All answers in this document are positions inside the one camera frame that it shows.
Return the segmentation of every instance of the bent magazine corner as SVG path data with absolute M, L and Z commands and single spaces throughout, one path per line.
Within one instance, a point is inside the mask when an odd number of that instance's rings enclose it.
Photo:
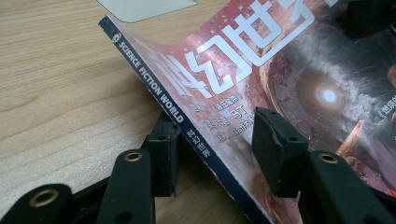
M 338 23 L 347 1 L 230 1 L 174 45 L 147 41 L 112 16 L 99 22 L 158 103 L 253 223 L 301 223 L 251 150 L 256 106 L 277 111 L 396 196 L 396 42 L 357 39 Z

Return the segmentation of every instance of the metal hole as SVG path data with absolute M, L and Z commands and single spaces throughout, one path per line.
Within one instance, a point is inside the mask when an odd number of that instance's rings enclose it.
M 44 189 L 33 196 L 29 205 L 32 207 L 41 207 L 52 203 L 59 196 L 59 191 L 57 189 Z
M 337 163 L 338 162 L 338 159 L 330 154 L 322 153 L 318 156 L 321 160 L 326 161 L 327 163 Z
M 140 152 L 131 152 L 125 155 L 124 159 L 126 161 L 139 161 L 142 159 L 143 154 Z

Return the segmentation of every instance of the science fiction magazine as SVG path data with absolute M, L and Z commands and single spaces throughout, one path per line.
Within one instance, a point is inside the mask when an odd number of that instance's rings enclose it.
M 396 39 L 349 37 L 347 1 L 232 0 L 175 45 L 105 16 L 100 25 L 253 223 L 301 223 L 269 190 L 250 142 L 256 106 L 276 110 L 396 197 Z

